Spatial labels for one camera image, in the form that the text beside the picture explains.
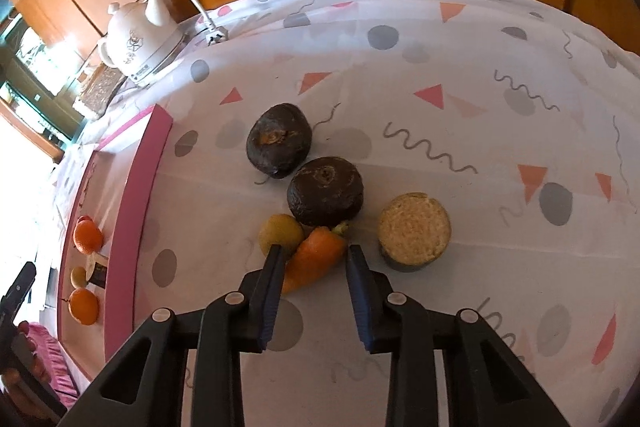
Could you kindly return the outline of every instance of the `muffin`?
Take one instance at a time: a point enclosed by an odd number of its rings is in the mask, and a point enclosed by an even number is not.
[[[378,220],[380,253],[395,270],[416,271],[442,255],[451,239],[447,211],[423,192],[394,198]]]

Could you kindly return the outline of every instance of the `pink cloth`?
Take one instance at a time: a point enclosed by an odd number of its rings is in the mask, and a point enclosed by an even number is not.
[[[60,351],[60,344],[51,336],[47,328],[37,323],[29,324],[29,338],[38,346],[36,354],[42,359],[51,375],[53,390],[56,391],[64,406],[69,409],[78,400],[78,390],[69,375],[65,359]]]

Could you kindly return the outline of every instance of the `white cable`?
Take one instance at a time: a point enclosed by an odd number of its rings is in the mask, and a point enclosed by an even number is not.
[[[212,31],[212,32],[216,31],[218,29],[218,27],[213,23],[213,21],[211,20],[211,17],[209,17],[209,14],[207,13],[207,11],[202,7],[202,4],[200,4],[200,1],[198,1],[198,0],[190,0],[190,1],[193,2],[193,5],[198,9],[198,11],[204,17],[204,20],[205,20],[209,30]]]

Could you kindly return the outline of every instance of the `kettle spout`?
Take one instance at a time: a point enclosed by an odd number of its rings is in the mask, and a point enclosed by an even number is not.
[[[145,16],[147,20],[155,26],[165,26],[171,23],[175,24],[169,10],[162,0],[147,0]]]

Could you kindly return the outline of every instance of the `screw head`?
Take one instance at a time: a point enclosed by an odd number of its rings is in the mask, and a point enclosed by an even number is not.
[[[171,317],[171,311],[167,308],[158,308],[154,311],[154,314],[151,315],[151,318],[156,322],[165,322],[169,320],[169,317]]]
[[[389,295],[386,296],[386,301],[389,302],[389,304],[402,306],[406,302],[406,295],[400,292],[389,293]]]
[[[231,292],[226,294],[225,297],[225,302],[231,305],[241,304],[243,301],[244,295],[242,295],[240,292]]]
[[[474,324],[478,322],[478,318],[480,318],[480,316],[478,315],[478,312],[476,310],[467,308],[466,310],[462,310],[460,312],[460,318],[468,324]]]

